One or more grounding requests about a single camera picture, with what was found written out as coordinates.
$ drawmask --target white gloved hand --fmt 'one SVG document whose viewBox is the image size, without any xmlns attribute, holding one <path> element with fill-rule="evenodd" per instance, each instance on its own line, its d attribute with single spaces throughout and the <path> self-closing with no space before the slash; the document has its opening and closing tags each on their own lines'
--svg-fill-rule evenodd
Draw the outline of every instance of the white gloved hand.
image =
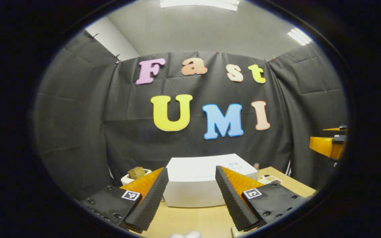
<svg viewBox="0 0 381 238">
<path fill-rule="evenodd" d="M 202 238 L 202 234 L 197 231 L 191 231 L 185 235 L 172 234 L 170 238 Z"/>
</svg>

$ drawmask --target foam letter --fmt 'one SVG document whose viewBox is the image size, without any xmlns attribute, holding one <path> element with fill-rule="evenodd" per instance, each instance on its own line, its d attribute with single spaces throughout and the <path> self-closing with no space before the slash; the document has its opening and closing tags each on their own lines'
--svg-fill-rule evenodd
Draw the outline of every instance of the foam letter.
<svg viewBox="0 0 381 238">
<path fill-rule="evenodd" d="M 267 116 L 265 114 L 266 103 L 264 101 L 254 101 L 251 105 L 255 108 L 255 113 L 257 114 L 257 125 L 255 129 L 262 131 L 270 127 L 267 122 Z"/>
<path fill-rule="evenodd" d="M 207 104 L 202 107 L 202 110 L 207 113 L 207 133 L 204 135 L 205 139 L 215 139 L 218 137 L 216 127 L 221 136 L 224 137 L 229 125 L 230 130 L 228 135 L 230 137 L 237 137 L 243 134 L 242 126 L 240 125 L 240 110 L 242 110 L 242 105 L 230 104 L 225 116 L 223 116 L 216 104 Z"/>
<path fill-rule="evenodd" d="M 188 94 L 177 95 L 176 100 L 180 102 L 180 118 L 172 122 L 167 117 L 167 103 L 171 100 L 169 96 L 155 96 L 151 98 L 154 104 L 154 124 L 163 131 L 180 131 L 189 124 L 191 112 L 189 102 L 192 96 Z"/>
<path fill-rule="evenodd" d="M 227 70 L 228 79 L 235 82 L 242 82 L 243 75 L 240 73 L 241 69 L 239 66 L 229 63 L 225 66 L 225 69 Z"/>
<path fill-rule="evenodd" d="M 151 73 L 156 76 L 158 72 L 160 71 L 160 65 L 165 64 L 165 59 L 154 59 L 154 60 L 146 60 L 141 61 L 139 65 L 141 65 L 141 72 L 139 73 L 139 78 L 136 80 L 136 84 L 146 84 L 146 83 L 152 83 L 154 81 L 154 78 L 151 77 Z"/>
<path fill-rule="evenodd" d="M 248 67 L 252 71 L 252 76 L 257 83 L 265 83 L 265 77 L 261 77 L 261 73 L 264 73 L 263 69 L 258 68 L 258 65 L 253 64 Z"/>
<path fill-rule="evenodd" d="M 182 68 L 182 74 L 184 75 L 205 74 L 208 71 L 204 66 L 204 61 L 200 58 L 190 58 L 182 64 L 184 65 Z"/>
</svg>

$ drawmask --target clip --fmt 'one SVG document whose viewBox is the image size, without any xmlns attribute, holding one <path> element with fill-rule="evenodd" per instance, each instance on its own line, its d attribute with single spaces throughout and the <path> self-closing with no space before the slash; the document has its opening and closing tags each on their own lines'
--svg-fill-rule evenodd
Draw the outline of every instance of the clip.
<svg viewBox="0 0 381 238">
<path fill-rule="evenodd" d="M 116 62 L 115 64 L 118 64 L 121 62 L 121 59 L 118 59 L 118 57 L 120 56 L 120 54 L 116 55 L 114 59 L 116 59 Z"/>
<path fill-rule="evenodd" d="M 91 40 L 95 39 L 95 37 L 98 35 L 99 33 L 96 33 L 95 36 L 91 37 Z"/>
</svg>

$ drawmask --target white object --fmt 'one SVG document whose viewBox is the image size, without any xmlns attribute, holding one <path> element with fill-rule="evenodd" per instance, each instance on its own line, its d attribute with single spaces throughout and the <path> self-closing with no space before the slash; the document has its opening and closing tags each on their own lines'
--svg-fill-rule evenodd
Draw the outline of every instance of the white object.
<svg viewBox="0 0 381 238">
<path fill-rule="evenodd" d="M 171 158 L 164 199 L 169 207 L 200 208 L 224 205 L 216 181 L 216 166 L 221 165 L 253 180 L 258 171 L 236 154 L 207 157 Z"/>
<path fill-rule="evenodd" d="M 233 226 L 232 228 L 231 228 L 231 233 L 233 234 L 233 237 L 238 237 L 238 236 L 241 236 L 241 235 L 244 235 L 244 234 L 246 234 L 246 233 L 249 233 L 249 232 L 251 232 L 252 230 L 248 230 L 248 231 L 238 231 L 237 230 L 237 228 L 236 228 L 236 226 Z"/>
<path fill-rule="evenodd" d="M 261 176 L 260 179 L 258 179 L 258 182 L 262 183 L 262 184 L 269 184 L 269 183 L 272 183 L 272 182 L 275 182 L 275 183 L 278 183 L 278 184 L 281 184 L 282 181 L 274 176 Z"/>
<path fill-rule="evenodd" d="M 185 235 L 172 234 L 170 238 L 202 238 L 202 234 L 198 231 L 191 231 Z"/>
<path fill-rule="evenodd" d="M 232 11 L 237 11 L 238 0 L 160 0 L 161 8 L 168 8 L 174 6 L 210 6 L 222 8 Z"/>
<path fill-rule="evenodd" d="M 144 169 L 145 171 L 145 175 L 149 174 L 150 172 L 152 172 L 151 170 L 149 169 Z M 121 178 L 121 184 L 123 185 L 126 185 L 128 184 L 129 182 L 132 182 L 134 179 L 131 179 L 129 175 L 125 175 L 123 176 L 123 178 Z"/>
</svg>

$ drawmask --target yellow letter u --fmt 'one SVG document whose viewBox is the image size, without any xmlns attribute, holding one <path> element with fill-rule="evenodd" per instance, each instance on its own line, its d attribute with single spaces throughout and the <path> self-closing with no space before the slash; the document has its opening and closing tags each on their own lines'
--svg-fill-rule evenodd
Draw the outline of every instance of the yellow letter u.
<svg viewBox="0 0 381 238">
<path fill-rule="evenodd" d="M 180 131 L 189 124 L 191 112 L 189 102 L 193 99 L 191 95 L 177 95 L 176 100 L 180 102 L 180 118 L 172 122 L 167 117 L 167 104 L 171 100 L 169 96 L 155 96 L 151 98 L 154 104 L 154 124 L 163 131 Z"/>
</svg>

